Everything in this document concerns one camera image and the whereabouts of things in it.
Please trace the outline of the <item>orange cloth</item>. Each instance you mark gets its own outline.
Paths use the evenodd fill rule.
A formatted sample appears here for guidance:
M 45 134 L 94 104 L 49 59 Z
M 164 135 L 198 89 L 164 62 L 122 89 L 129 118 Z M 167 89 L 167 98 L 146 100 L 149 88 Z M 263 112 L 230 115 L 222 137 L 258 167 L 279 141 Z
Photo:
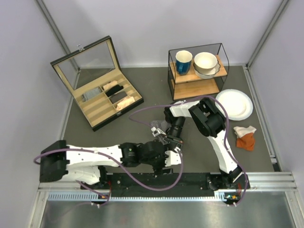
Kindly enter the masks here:
M 241 138 L 237 138 L 236 146 L 238 148 L 247 150 L 247 151 L 253 151 L 255 146 L 255 139 L 253 133 L 248 133 L 242 136 Z

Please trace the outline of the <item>white paper plate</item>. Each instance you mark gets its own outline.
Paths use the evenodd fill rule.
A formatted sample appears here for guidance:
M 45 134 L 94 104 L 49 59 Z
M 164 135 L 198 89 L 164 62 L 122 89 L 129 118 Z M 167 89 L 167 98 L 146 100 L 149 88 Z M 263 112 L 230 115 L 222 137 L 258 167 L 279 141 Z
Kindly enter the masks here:
M 229 120 L 232 121 L 245 120 L 253 112 L 253 103 L 249 96 L 236 89 L 221 91 L 216 100 L 225 108 Z

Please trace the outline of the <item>blue mug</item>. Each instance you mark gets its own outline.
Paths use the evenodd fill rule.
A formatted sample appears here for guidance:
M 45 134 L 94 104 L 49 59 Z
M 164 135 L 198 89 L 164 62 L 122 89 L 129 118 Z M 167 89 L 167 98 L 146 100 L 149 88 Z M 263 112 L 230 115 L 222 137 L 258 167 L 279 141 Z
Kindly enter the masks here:
M 192 54 L 187 50 L 181 50 L 176 53 L 176 71 L 183 76 L 190 70 Z

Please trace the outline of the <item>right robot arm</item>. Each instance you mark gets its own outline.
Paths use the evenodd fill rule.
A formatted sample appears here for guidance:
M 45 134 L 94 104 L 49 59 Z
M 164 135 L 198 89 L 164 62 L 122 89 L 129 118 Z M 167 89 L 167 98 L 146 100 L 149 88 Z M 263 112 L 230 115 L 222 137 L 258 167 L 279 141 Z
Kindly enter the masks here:
M 214 97 L 203 95 L 197 101 L 178 101 L 164 109 L 166 121 L 176 125 L 179 120 L 192 118 L 199 132 L 210 141 L 219 162 L 222 183 L 227 188 L 233 188 L 243 177 L 244 188 L 248 186 L 248 177 L 242 166 L 234 157 L 228 143 L 228 114 L 216 107 L 223 107 Z

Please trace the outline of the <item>white cloth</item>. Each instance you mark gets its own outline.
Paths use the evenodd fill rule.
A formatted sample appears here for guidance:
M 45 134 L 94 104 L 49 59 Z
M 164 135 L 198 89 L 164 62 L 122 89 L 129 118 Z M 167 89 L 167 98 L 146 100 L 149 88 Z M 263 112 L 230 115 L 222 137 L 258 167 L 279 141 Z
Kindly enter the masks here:
M 239 127 L 236 126 L 233 128 L 235 135 L 237 136 L 237 138 L 242 138 L 243 136 L 250 134 L 250 133 L 255 133 L 256 132 L 256 128 L 253 126 L 249 126 L 249 127 Z

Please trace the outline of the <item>pink rolled cloth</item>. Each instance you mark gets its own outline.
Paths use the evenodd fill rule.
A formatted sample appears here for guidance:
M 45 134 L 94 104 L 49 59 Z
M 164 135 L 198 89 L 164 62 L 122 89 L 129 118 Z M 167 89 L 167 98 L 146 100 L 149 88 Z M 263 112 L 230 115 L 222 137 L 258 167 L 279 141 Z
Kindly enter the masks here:
M 130 104 L 135 102 L 135 98 L 133 96 L 125 97 L 122 101 L 117 104 L 116 110 L 121 111 L 122 109 L 126 108 Z

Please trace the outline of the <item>dark grey rolled cloth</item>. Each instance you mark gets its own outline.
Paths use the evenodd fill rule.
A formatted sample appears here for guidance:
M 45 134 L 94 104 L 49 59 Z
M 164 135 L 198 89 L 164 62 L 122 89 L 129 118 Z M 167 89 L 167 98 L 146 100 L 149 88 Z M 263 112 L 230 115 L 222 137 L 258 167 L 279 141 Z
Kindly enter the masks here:
M 126 96 L 127 96 L 127 93 L 125 91 L 122 91 L 122 92 L 119 92 L 119 93 L 116 93 L 116 94 L 112 95 L 111 97 L 109 97 L 109 99 L 114 104 L 114 103 L 122 100 Z

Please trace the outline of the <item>black rolled cloth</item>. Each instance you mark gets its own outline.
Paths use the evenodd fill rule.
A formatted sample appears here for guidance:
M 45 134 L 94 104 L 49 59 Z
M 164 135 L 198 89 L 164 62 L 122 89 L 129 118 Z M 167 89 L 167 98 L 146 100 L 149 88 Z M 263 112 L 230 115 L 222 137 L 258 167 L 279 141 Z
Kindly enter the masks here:
M 110 88 L 108 91 L 106 91 L 106 95 L 108 97 L 114 95 L 115 93 L 121 91 L 124 87 L 122 85 L 115 85 L 112 88 Z

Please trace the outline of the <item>white scalloped plate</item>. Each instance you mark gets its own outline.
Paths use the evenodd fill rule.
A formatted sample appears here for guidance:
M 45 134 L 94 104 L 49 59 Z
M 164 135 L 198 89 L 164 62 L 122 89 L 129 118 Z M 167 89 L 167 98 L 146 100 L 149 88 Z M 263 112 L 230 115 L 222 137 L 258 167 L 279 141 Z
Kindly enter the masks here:
M 202 79 L 213 78 L 220 70 L 219 63 L 217 63 L 217 65 L 214 68 L 202 70 L 201 72 L 197 71 L 198 67 L 195 63 L 193 64 L 193 66 L 194 66 L 195 75 L 197 75 L 199 78 L 202 78 Z

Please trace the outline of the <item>beige rolled cloth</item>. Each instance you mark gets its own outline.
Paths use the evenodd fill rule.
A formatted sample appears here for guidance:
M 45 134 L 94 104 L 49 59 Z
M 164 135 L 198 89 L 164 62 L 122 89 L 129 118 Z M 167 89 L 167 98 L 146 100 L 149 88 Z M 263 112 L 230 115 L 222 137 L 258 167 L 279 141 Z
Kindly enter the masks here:
M 118 84 L 117 80 L 113 80 L 103 86 L 103 90 L 107 91 Z

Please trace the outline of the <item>black organizer box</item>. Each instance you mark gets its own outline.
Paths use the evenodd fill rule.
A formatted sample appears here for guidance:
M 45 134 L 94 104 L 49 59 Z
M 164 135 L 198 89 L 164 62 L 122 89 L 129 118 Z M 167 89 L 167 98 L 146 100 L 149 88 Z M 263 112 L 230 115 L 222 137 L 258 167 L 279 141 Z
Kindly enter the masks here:
M 84 47 L 78 46 L 77 51 L 54 60 L 50 64 L 93 131 L 99 130 L 144 102 L 138 90 L 123 74 L 110 36 Z M 121 111 L 117 111 L 116 107 L 123 99 L 113 104 L 105 94 L 106 91 L 103 90 L 103 86 L 113 80 L 117 80 L 118 85 L 123 86 L 119 92 L 125 91 L 126 97 L 135 98 L 134 103 Z M 83 102 L 82 94 L 96 87 L 100 87 L 102 92 Z

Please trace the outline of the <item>cream bowl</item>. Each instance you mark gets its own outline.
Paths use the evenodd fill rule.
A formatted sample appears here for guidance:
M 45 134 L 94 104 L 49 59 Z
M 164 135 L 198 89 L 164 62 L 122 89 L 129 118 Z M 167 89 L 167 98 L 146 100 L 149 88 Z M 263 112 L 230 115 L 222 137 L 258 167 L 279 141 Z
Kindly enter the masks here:
M 200 52 L 194 57 L 194 68 L 199 72 L 211 70 L 217 63 L 216 56 L 209 52 Z

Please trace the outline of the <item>grey striped underwear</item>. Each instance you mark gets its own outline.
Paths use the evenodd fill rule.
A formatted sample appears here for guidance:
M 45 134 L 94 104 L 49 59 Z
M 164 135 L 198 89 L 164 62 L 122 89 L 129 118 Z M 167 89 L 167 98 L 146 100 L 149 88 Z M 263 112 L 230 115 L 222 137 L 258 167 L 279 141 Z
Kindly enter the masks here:
M 171 124 L 165 120 L 155 120 L 150 122 L 151 131 L 155 139 L 159 140 L 163 145 L 168 144 L 165 136 L 171 127 Z

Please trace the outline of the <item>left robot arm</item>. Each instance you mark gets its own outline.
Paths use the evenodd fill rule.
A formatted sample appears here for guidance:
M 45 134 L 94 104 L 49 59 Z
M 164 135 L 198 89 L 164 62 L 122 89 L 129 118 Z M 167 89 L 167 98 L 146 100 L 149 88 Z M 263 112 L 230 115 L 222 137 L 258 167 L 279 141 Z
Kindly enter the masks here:
M 107 185 L 106 166 L 152 166 L 156 174 L 164 167 L 180 164 L 178 153 L 159 140 L 147 143 L 125 142 L 110 147 L 77 147 L 59 140 L 42 151 L 40 182 L 81 181 L 103 188 Z

